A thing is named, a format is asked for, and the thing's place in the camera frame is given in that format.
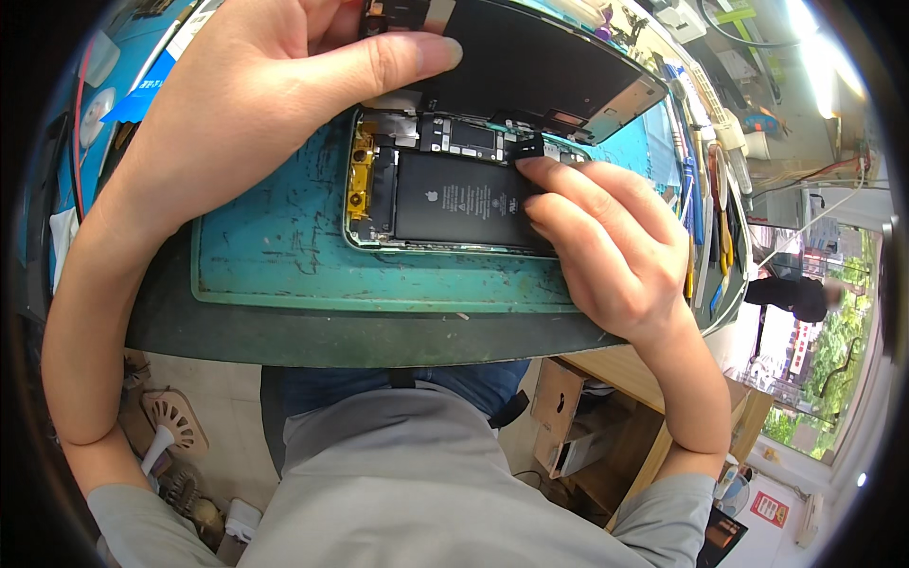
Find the jeans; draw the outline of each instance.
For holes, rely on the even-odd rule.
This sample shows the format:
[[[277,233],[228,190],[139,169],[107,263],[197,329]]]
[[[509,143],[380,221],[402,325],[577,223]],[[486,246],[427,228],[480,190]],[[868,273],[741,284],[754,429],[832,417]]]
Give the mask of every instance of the jeans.
[[[438,384],[494,416],[517,393],[530,359],[507,363],[404,369],[415,381]],[[354,394],[389,385],[388,369],[314,369],[287,367],[281,380],[286,416],[296,416],[340,402]]]

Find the black battery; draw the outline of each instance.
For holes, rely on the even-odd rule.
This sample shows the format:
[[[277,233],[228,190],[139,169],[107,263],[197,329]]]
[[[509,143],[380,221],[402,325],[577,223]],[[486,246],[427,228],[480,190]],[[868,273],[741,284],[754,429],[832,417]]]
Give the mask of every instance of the black battery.
[[[513,166],[401,152],[395,239],[551,251],[524,212],[524,200],[537,193]]]

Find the smartphone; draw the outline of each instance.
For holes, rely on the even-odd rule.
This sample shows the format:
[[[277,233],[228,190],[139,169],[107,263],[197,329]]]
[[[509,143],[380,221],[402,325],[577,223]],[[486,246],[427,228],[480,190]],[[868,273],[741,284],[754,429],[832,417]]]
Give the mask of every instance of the smartphone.
[[[362,103],[350,146],[344,235],[370,252],[554,257],[523,203],[542,190],[522,157],[590,160],[667,87],[584,29],[507,0],[367,0],[362,36],[457,39],[456,69]]]

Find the gray t-shirt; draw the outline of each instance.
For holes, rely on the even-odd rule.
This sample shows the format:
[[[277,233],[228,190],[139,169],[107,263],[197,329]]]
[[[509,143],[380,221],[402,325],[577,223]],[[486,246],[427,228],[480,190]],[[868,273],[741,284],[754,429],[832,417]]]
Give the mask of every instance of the gray t-shirt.
[[[463,399],[385,389],[285,425],[284,478],[240,566],[694,566],[714,480],[653,483],[610,535],[516,480]],[[88,505],[124,567],[220,566],[154,494],[112,484]]]

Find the poster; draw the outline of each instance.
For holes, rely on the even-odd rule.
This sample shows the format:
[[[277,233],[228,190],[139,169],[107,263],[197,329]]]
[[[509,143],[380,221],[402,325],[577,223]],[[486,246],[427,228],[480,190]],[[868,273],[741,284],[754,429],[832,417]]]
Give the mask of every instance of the poster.
[[[782,529],[786,524],[786,517],[789,516],[789,505],[784,505],[767,493],[759,491],[751,505],[751,512]]]

